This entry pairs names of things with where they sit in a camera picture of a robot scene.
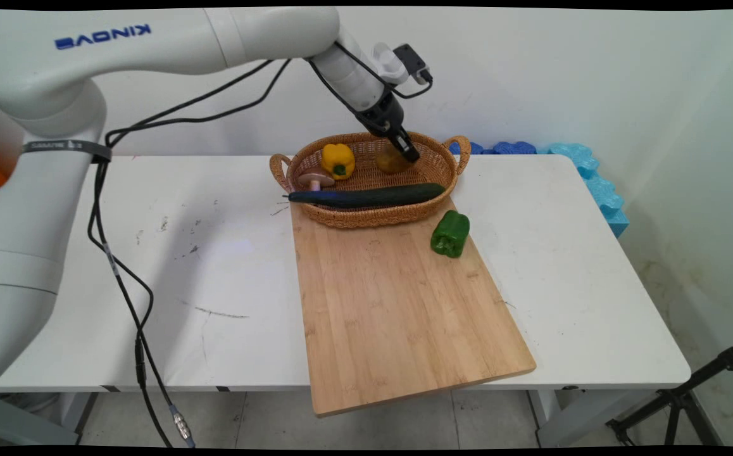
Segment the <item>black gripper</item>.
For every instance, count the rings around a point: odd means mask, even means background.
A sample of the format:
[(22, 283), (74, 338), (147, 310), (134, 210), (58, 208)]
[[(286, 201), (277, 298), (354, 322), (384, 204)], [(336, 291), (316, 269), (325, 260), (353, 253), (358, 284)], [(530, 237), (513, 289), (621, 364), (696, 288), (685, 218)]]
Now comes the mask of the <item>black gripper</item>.
[(356, 118), (372, 135), (389, 138), (406, 162), (415, 164), (419, 160), (420, 154), (403, 127), (404, 110), (393, 92), (384, 92), (373, 106), (358, 110)]

